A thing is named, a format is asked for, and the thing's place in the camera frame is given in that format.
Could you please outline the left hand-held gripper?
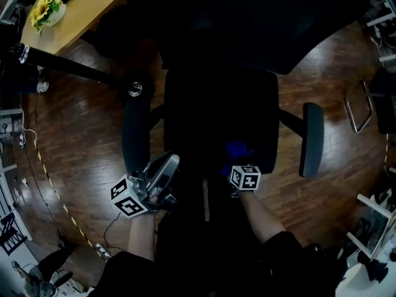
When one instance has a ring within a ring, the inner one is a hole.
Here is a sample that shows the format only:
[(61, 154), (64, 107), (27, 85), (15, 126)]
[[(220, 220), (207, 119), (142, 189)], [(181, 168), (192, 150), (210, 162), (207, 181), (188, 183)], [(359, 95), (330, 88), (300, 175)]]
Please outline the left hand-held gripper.
[(172, 184), (179, 161), (178, 155), (164, 153), (150, 160), (143, 170), (124, 175), (110, 189), (112, 204), (125, 217), (134, 218), (149, 213), (144, 205), (147, 196), (158, 196), (160, 210), (172, 210), (177, 204)]

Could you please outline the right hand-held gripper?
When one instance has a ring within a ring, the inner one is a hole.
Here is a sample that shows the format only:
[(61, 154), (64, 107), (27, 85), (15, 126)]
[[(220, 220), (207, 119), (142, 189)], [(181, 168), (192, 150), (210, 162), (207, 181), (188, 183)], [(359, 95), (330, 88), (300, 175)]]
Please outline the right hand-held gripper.
[(258, 189), (261, 172), (258, 166), (232, 166), (228, 176), (232, 198), (240, 197), (242, 192)]

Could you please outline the person's left hand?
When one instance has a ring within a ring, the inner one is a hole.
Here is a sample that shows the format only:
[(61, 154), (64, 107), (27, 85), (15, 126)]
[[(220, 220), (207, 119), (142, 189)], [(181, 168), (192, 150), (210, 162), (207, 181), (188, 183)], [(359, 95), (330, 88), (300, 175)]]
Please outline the person's left hand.
[(147, 196), (144, 200), (144, 205), (148, 208), (150, 213), (158, 213), (160, 211), (158, 196)]

